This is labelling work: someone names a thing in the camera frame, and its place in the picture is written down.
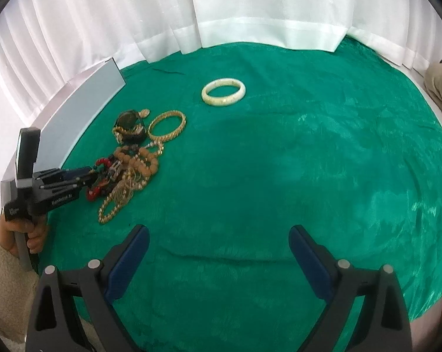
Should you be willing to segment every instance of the green velvet tablecloth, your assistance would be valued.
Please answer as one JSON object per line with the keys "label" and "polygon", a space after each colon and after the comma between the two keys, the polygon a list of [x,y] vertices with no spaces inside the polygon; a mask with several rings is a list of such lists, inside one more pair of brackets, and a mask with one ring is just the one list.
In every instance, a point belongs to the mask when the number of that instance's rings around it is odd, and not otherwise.
{"label": "green velvet tablecloth", "polygon": [[[393,265],[412,319],[440,298],[442,128],[413,83],[372,50],[349,38],[335,53],[234,43],[122,73],[126,86],[66,167],[111,153],[123,110],[149,108],[147,124],[181,110],[187,127],[108,224],[97,221],[101,201],[84,195],[54,211],[41,265],[82,267],[146,225],[148,254],[115,303],[140,346],[296,351],[324,304],[288,248],[295,224],[357,267]],[[243,81],[245,98],[204,104],[201,89],[222,77]],[[167,120],[156,134],[177,125]]]}

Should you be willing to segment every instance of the gold bracelet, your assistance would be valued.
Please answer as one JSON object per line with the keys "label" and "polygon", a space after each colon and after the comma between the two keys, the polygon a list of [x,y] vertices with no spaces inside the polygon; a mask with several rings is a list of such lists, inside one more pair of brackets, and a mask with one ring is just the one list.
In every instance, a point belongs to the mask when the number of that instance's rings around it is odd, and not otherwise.
{"label": "gold bracelet", "polygon": [[[177,127],[174,131],[172,131],[166,135],[161,135],[161,136],[153,135],[151,133],[151,130],[154,128],[154,126],[156,124],[158,124],[160,121],[163,121],[164,119],[169,118],[170,116],[178,116],[179,118],[182,119],[182,122],[180,123],[179,127]],[[162,143],[168,142],[172,139],[175,139],[177,136],[179,136],[180,133],[185,128],[186,124],[187,124],[187,119],[185,118],[185,115],[183,112],[180,112],[177,110],[164,112],[163,114],[157,116],[149,125],[148,131],[147,131],[148,137],[153,141],[158,141],[158,142],[162,142]]]}

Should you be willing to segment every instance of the hand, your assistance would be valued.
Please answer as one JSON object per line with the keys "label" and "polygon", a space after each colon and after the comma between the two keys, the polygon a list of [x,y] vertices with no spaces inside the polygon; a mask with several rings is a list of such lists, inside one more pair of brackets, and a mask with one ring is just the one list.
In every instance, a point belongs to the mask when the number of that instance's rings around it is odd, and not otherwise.
{"label": "hand", "polygon": [[31,254],[38,254],[44,247],[48,234],[47,216],[37,219],[37,224],[24,219],[6,221],[4,214],[0,217],[0,246],[9,251],[15,257],[19,256],[18,246],[14,239],[14,232],[27,233],[29,240],[27,247]]}

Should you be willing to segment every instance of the fingers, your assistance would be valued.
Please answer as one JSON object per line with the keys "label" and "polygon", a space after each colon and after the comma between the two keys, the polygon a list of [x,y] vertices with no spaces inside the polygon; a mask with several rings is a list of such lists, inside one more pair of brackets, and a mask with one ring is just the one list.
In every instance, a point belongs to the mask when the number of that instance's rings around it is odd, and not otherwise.
{"label": "fingers", "polygon": [[27,232],[27,235],[29,238],[35,238],[41,236],[46,229],[47,229],[47,222],[38,221],[34,229],[30,232]]}
{"label": "fingers", "polygon": [[38,254],[43,250],[49,227],[47,225],[36,226],[35,230],[37,229],[40,229],[40,232],[37,232],[38,235],[33,238],[29,238],[27,241],[27,247],[29,248],[31,254]]}
{"label": "fingers", "polygon": [[41,215],[40,217],[34,218],[34,222],[35,222],[36,225],[46,225],[47,224],[47,220],[48,220],[48,218],[47,218],[46,214]]}
{"label": "fingers", "polygon": [[18,246],[16,244],[14,244],[14,246],[8,250],[12,255],[14,255],[16,258],[19,257],[19,250],[18,250]]}
{"label": "fingers", "polygon": [[8,231],[17,231],[19,233],[29,233],[34,230],[34,224],[32,222],[20,218],[4,221],[2,225],[4,229]]}

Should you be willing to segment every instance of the white curtain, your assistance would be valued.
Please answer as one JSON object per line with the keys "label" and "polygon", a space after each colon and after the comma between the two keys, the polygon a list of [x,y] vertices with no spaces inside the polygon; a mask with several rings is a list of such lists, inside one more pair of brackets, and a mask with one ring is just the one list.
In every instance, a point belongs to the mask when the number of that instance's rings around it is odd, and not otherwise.
{"label": "white curtain", "polygon": [[76,74],[201,46],[192,0],[11,0],[0,15],[0,83],[30,124]]}
{"label": "white curtain", "polygon": [[334,51],[353,17],[353,0],[193,0],[204,47],[258,42]]}
{"label": "white curtain", "polygon": [[348,34],[422,75],[442,59],[442,20],[428,0],[355,0]]}
{"label": "white curtain", "polygon": [[428,0],[11,0],[0,15],[0,99],[25,125],[74,75],[229,42],[334,51],[349,34],[421,74],[442,58]]}

